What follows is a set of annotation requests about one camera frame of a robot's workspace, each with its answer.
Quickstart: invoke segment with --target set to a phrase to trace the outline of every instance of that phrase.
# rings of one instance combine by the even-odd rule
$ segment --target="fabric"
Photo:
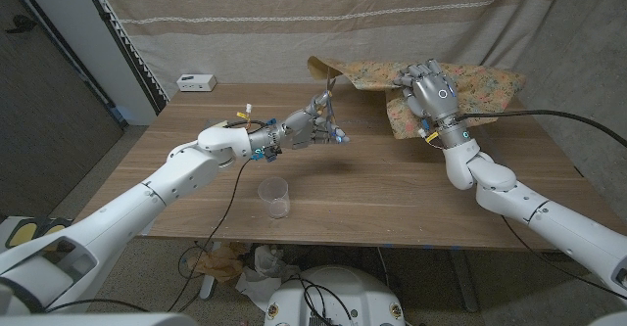
[[[513,66],[553,0],[109,0],[166,90],[217,82],[309,83],[310,55]]]
[[[187,259],[187,267],[192,269],[196,265],[194,272],[214,276],[218,282],[226,282],[242,273],[244,262],[239,256],[247,252],[242,243],[228,243],[209,253],[202,252]]]
[[[399,70],[419,63],[422,62],[344,63],[318,57],[310,57],[307,61],[314,79],[326,79],[327,74],[331,77],[343,74],[359,90],[384,91],[388,118],[397,139],[420,137],[420,119],[411,112],[401,88],[392,82],[398,76]],[[522,90],[525,82],[524,75],[507,70],[445,63],[440,66],[458,88],[459,110],[463,114],[502,112],[513,95]],[[470,118],[466,123],[474,126],[496,120]]]

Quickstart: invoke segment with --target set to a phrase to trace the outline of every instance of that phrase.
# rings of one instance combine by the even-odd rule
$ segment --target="striped curtain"
[[[182,73],[309,83],[310,55],[509,69],[553,0],[109,0],[169,94]]]

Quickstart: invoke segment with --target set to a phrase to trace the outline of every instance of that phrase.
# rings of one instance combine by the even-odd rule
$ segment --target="yellow component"
[[[426,140],[427,140],[427,142],[431,142],[431,140],[433,140],[433,139],[435,139],[435,138],[437,138],[437,137],[438,137],[438,132],[437,132],[437,131],[434,131],[434,132],[433,132],[433,134],[431,134],[431,135],[427,136],[427,139],[426,139]]]
[[[21,243],[26,243],[32,240],[32,236],[35,234],[37,225],[34,223],[27,223],[20,227],[16,234],[13,235],[9,242],[9,247],[16,247]]]
[[[48,229],[48,231],[44,235],[48,235],[48,234],[52,234],[52,233],[58,232],[58,231],[60,231],[60,230],[62,230],[64,228],[66,228],[66,227],[61,225],[61,224],[56,225],[56,226]],[[43,250],[45,250],[46,252],[55,252],[57,250],[57,245],[56,244],[51,244],[51,245],[47,246],[46,248],[44,248]]]
[[[227,125],[228,125],[228,121],[225,120],[225,121],[219,122],[218,124],[216,124],[216,125],[214,125],[212,127],[225,127]]]
[[[50,229],[46,232],[46,234],[44,234],[44,235],[48,235],[48,234],[52,234],[52,233],[59,232],[60,230],[62,230],[62,229],[64,229],[64,228],[66,228],[66,226],[61,225],[61,224],[56,225],[56,226],[54,226],[54,227],[50,228]]]

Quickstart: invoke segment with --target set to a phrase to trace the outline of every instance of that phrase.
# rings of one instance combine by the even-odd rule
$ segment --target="floral cloth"
[[[419,137],[420,119],[408,106],[401,88],[392,80],[399,70],[421,62],[351,62],[310,57],[308,68],[313,78],[325,79],[344,74],[359,90],[384,91],[387,113],[394,137],[407,139]],[[458,87],[459,111],[469,113],[502,112],[513,95],[524,86],[524,75],[508,70],[481,66],[461,66],[441,63],[442,70]],[[495,121],[496,118],[470,118],[468,126]]]

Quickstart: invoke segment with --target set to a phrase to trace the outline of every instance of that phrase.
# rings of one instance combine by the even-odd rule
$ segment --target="wooden table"
[[[253,118],[286,118],[323,91],[322,85],[227,85],[211,93],[178,93],[77,219],[149,176],[175,146],[194,140],[206,124],[237,119],[245,104]],[[444,156],[422,139],[396,140],[380,92],[336,86],[338,125],[351,143],[284,149],[277,161],[250,162],[230,214],[217,231],[221,241],[518,250],[522,246],[501,218],[480,208],[475,190],[460,191],[447,178]],[[522,109],[518,101],[509,110]],[[482,150],[509,166],[540,194],[623,234],[625,225],[530,116],[470,128]],[[226,209],[241,163],[209,186],[168,207],[149,237],[206,238]],[[289,183],[291,211],[272,219],[257,194],[270,176]],[[551,245],[512,224],[536,249]]]

